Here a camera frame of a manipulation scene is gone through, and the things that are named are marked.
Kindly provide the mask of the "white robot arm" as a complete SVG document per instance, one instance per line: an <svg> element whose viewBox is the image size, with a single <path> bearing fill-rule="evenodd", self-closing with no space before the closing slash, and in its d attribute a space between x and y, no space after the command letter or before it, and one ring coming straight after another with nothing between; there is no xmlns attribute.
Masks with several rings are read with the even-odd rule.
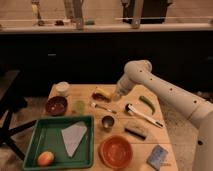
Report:
<svg viewBox="0 0 213 171"><path fill-rule="evenodd" d="M143 85L187 118L197 129L192 171L213 171L213 103L151 73L148 60L129 61L118 80L113 99L120 100L136 85Z"/></svg>

